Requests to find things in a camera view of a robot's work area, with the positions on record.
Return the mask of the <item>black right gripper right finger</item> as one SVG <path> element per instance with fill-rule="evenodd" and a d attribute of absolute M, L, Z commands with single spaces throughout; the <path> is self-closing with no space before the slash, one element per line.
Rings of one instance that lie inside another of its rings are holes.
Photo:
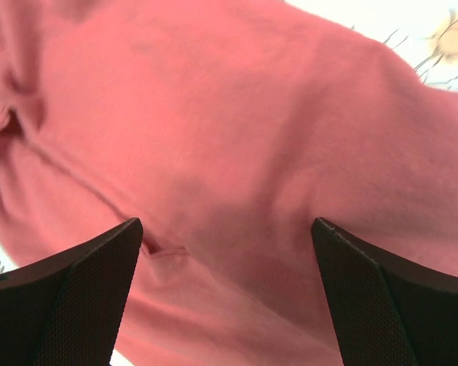
<path fill-rule="evenodd" d="M 458 366 L 458 277 L 317 218 L 314 251 L 345 365 Z"/>

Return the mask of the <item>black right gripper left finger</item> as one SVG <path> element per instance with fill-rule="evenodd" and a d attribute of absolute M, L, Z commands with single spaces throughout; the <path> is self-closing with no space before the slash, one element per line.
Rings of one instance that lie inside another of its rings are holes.
<path fill-rule="evenodd" d="M 142 236 L 129 219 L 0 274 L 0 365 L 128 365 L 115 344 Z"/>

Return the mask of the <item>dusty rose t shirt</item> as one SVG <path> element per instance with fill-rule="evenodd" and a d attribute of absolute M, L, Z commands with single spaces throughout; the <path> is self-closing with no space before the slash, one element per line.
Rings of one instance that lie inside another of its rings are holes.
<path fill-rule="evenodd" d="M 0 1 L 0 244 L 130 217 L 135 365 L 339 365 L 323 217 L 458 276 L 458 93 L 281 1 Z"/>

